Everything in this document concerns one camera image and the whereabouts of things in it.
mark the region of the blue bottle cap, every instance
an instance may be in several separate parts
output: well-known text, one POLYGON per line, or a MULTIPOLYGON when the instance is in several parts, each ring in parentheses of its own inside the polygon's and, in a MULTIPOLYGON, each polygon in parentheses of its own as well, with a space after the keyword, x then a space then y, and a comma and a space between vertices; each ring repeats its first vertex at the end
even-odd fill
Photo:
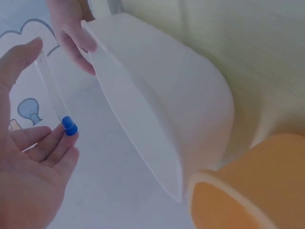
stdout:
POLYGON ((71 119, 71 117, 69 116, 66 116, 62 119, 62 125, 63 125, 63 128, 66 132, 66 134, 68 136, 73 136, 77 133, 78 131, 78 127, 77 125, 73 122, 73 120, 71 119))

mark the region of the white surface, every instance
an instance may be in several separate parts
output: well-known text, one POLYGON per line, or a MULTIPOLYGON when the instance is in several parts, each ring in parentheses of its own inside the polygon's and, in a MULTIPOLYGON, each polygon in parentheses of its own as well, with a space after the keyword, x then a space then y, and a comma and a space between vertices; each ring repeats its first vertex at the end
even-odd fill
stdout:
POLYGON ((153 177, 109 107, 99 84, 67 101, 81 152, 49 229, 193 229, 186 204, 153 177))
POLYGON ((83 23, 100 44, 91 59, 108 102, 165 190, 177 201, 189 176, 216 168, 234 105, 203 56, 129 14, 83 23))

